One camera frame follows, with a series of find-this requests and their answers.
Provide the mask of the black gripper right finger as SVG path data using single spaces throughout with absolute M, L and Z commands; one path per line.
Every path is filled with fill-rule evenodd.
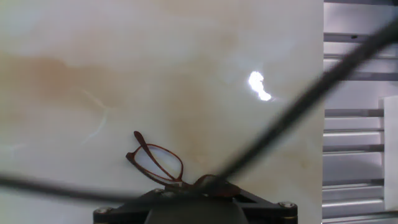
M 272 203 L 243 189 L 229 190 L 232 202 L 237 206 L 233 223 L 238 224 L 297 224 L 298 207 L 292 202 Z

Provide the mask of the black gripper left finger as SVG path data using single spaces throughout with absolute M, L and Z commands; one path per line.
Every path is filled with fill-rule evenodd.
M 144 193 L 140 199 L 155 199 L 162 197 L 172 197 L 182 192 L 182 190 L 165 187 L 164 189 L 154 189 Z M 149 216 L 151 207 L 137 207 L 132 203 L 125 203 L 117 208 L 101 207 L 93 212 L 94 224 L 143 224 Z

